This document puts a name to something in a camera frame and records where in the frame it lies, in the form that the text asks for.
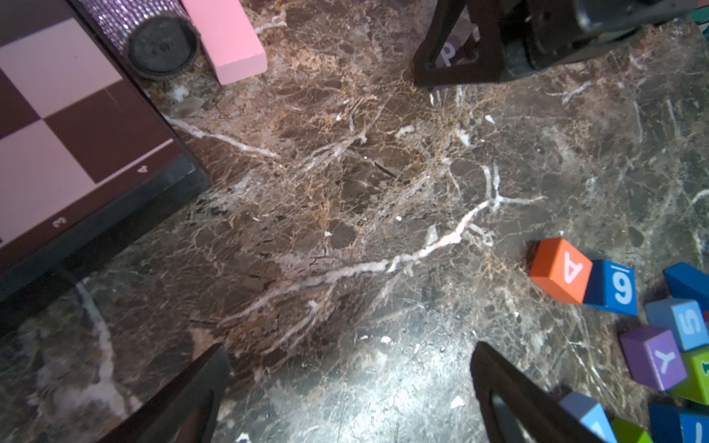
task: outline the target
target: light blue block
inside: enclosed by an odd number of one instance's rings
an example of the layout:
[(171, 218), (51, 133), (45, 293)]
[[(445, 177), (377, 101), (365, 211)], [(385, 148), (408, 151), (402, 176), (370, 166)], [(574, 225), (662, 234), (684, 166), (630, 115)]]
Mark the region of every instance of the light blue block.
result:
[(709, 417), (694, 410), (668, 405), (650, 405), (654, 443), (707, 443)]
[(635, 271), (606, 260), (594, 260), (584, 305), (637, 317)]
[(559, 404), (592, 433), (598, 435), (604, 442), (618, 443), (608, 417), (603, 412), (601, 404), (578, 392), (572, 392)]
[(702, 311), (709, 311), (709, 276), (699, 269), (680, 263), (665, 269), (665, 279), (672, 296), (697, 300)]
[(709, 333), (699, 303), (686, 298), (666, 298), (645, 305), (650, 325), (672, 331), (682, 352), (709, 344)]

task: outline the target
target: chessboard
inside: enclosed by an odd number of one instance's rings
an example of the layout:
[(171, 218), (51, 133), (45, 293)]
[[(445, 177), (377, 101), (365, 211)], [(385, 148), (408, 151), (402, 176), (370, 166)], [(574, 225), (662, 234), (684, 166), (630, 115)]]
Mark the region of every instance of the chessboard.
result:
[(0, 276), (186, 149), (65, 0), (0, 14)]

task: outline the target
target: orange block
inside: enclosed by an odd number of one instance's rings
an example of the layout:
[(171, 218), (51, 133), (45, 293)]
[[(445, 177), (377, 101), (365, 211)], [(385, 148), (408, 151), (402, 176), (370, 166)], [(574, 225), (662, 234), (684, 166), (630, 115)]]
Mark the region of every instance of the orange block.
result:
[(593, 263), (563, 238), (543, 240), (530, 271), (540, 288), (562, 303), (584, 302)]

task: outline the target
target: glittery purple cylinder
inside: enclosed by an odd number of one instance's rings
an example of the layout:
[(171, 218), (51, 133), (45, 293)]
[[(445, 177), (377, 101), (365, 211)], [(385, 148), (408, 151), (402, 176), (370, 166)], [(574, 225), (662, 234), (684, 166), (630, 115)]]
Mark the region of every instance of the glittery purple cylinder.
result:
[(121, 54), (138, 26), (155, 17), (183, 18), (187, 12), (178, 0), (80, 0)]

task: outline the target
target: marble surface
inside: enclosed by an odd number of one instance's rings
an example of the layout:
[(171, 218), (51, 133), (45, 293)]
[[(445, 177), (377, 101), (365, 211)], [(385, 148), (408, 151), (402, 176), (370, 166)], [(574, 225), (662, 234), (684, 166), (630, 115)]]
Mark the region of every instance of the marble surface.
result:
[(213, 188), (0, 339), (0, 441), (92, 442), (214, 342), (214, 442), (484, 442), (469, 359), (648, 424), (617, 333), (554, 302), (537, 240), (709, 268), (706, 42), (690, 23), (519, 82), (430, 95), (409, 64), (433, 0), (244, 2), (266, 74), (200, 57), (144, 86)]

